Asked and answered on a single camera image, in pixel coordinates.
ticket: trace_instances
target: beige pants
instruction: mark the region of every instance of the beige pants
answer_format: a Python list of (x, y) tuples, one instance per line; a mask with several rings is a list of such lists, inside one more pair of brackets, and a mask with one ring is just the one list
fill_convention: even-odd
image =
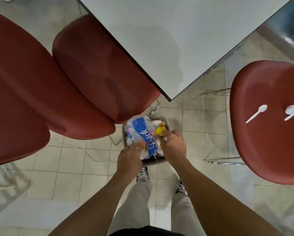
[[(114, 215), (107, 235), (124, 228), (141, 228), (150, 225), (147, 206), (150, 192), (150, 180), (145, 177), (140, 179)], [(172, 197), (171, 231), (185, 236), (206, 236), (191, 201), (181, 193), (176, 193)]]

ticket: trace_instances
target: forearm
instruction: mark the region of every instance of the forearm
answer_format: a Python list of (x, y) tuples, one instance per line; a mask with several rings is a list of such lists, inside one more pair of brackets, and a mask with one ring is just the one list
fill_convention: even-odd
[(196, 170), (186, 158), (172, 165), (207, 236), (281, 235), (261, 216)]
[(50, 236), (106, 236), (126, 187), (126, 181), (115, 174), (101, 190), (57, 226)]

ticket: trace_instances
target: person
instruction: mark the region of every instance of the person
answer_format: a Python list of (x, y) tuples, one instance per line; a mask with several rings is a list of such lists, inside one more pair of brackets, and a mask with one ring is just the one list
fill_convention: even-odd
[[(172, 198), (171, 231), (150, 226), (147, 206), (151, 183), (139, 156), (142, 146), (132, 144), (121, 151), (111, 180), (50, 236), (212, 236), (282, 235), (261, 216), (196, 170), (186, 158), (186, 144), (175, 130), (165, 130), (161, 145), (165, 159), (181, 181)], [(115, 210), (125, 188), (137, 176), (127, 199)]]

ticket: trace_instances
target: person's right arm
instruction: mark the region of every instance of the person's right arm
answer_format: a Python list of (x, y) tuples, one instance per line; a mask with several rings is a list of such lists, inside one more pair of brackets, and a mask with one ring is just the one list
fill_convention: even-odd
[(196, 215), (207, 236), (282, 235), (265, 219), (241, 203), (204, 174), (186, 158), (186, 145), (178, 131), (163, 131), (161, 141), (165, 159), (183, 182)]

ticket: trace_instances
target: shoe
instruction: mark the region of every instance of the shoe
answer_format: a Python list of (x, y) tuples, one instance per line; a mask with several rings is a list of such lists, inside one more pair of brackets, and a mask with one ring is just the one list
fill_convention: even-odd
[(178, 185), (177, 191), (175, 193), (181, 193), (181, 194), (184, 194), (187, 197), (189, 197), (189, 195), (187, 194), (187, 192), (185, 190), (185, 187), (184, 187), (182, 181), (180, 181), (180, 184)]
[(149, 180), (149, 175), (148, 175), (148, 169), (147, 169), (147, 167), (143, 167), (143, 168), (142, 168), (142, 170), (140, 171), (140, 173), (139, 173), (139, 174), (137, 175), (137, 177), (136, 177), (136, 182), (137, 182), (139, 179), (143, 178), (143, 177), (147, 177), (148, 180)]

